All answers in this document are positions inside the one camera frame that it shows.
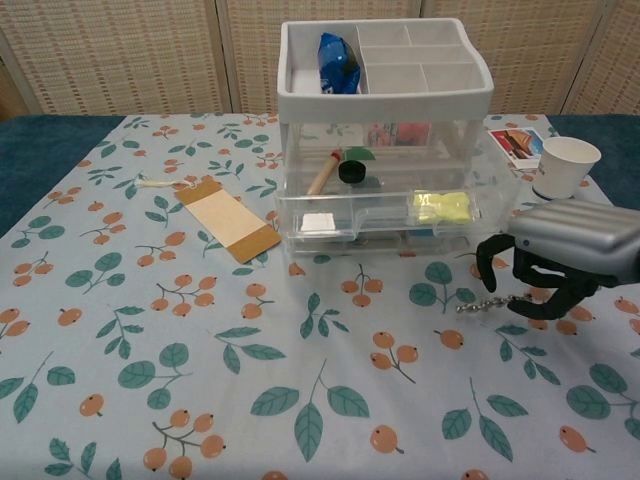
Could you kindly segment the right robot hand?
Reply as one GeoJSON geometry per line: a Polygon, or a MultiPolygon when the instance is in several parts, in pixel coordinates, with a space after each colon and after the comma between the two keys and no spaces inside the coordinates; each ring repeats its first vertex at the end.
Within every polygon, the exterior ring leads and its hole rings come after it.
{"type": "Polygon", "coordinates": [[[476,249],[481,280],[491,293],[497,288],[493,259],[509,249],[516,279],[555,293],[542,304],[513,298],[507,308],[530,319],[556,320],[600,287],[639,282],[639,212],[564,199],[511,218],[476,249]]]}

